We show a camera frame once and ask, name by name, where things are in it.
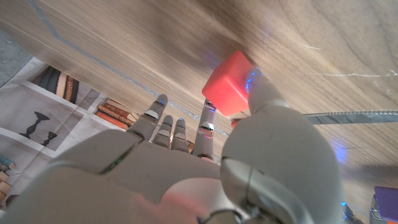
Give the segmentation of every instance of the red cube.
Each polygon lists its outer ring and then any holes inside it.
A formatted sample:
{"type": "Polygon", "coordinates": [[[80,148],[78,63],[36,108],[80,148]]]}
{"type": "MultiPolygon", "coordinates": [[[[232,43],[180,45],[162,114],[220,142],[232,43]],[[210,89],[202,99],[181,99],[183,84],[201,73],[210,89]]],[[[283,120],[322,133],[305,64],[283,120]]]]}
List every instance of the red cube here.
{"type": "Polygon", "coordinates": [[[201,92],[225,116],[247,110],[246,75],[252,68],[237,50],[214,70],[201,92]]]}

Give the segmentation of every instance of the blue light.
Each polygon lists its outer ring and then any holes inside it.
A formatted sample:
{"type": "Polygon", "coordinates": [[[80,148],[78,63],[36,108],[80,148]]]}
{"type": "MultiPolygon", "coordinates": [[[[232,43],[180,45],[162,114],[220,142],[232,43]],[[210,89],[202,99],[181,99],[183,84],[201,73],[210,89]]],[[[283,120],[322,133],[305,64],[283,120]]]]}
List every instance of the blue light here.
{"type": "Polygon", "coordinates": [[[332,148],[335,150],[336,159],[338,162],[342,163],[346,159],[346,148],[338,141],[331,142],[332,148]]]}

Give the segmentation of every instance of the robotic hand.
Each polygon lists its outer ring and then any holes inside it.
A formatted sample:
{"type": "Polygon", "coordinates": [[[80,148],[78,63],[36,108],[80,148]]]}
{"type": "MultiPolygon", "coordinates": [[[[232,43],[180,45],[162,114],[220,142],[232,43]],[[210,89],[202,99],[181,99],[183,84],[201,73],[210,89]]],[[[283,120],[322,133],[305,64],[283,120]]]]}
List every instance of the robotic hand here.
{"type": "Polygon", "coordinates": [[[232,131],[221,167],[211,162],[209,101],[193,155],[182,119],[170,149],[171,116],[148,141],[167,105],[160,95],[128,131],[99,133],[51,162],[2,223],[338,223],[342,189],[330,146],[259,70],[247,81],[252,116],[232,131]]]}

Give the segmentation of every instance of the wooden table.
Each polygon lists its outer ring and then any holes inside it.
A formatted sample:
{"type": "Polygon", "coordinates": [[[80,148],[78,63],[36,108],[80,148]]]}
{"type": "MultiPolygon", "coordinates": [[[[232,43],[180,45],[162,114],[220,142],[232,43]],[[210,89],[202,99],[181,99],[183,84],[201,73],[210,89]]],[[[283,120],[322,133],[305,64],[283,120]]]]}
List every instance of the wooden table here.
{"type": "MultiPolygon", "coordinates": [[[[1,27],[29,52],[126,106],[143,112],[167,94],[165,114],[186,120],[190,141],[201,89],[235,50],[301,113],[396,110],[397,21],[393,0],[2,0],[0,7],[1,27]]],[[[218,156],[230,119],[217,114],[218,156]]],[[[347,203],[366,223],[373,187],[398,187],[398,124],[318,129],[336,151],[347,203]]]]}

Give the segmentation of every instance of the purple object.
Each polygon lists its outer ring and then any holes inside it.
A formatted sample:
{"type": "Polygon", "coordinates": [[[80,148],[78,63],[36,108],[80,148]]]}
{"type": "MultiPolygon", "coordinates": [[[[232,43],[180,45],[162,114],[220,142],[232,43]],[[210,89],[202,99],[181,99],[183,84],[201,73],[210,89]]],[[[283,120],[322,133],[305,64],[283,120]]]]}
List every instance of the purple object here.
{"type": "Polygon", "coordinates": [[[374,192],[379,203],[381,217],[388,221],[398,222],[398,189],[376,186],[374,192]]]}

